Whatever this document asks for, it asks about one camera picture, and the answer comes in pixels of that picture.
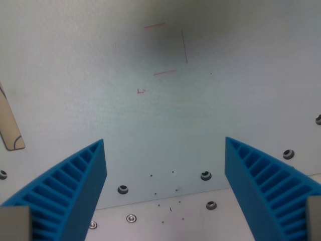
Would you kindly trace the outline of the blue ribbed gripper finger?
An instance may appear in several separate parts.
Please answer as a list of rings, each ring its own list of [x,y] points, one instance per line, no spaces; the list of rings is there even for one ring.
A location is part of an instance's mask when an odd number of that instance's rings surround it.
[[[1,206],[30,208],[32,240],[85,240],[106,177],[100,139],[35,178]]]
[[[319,183],[230,137],[225,175],[255,240],[307,240],[305,204],[320,194]]]

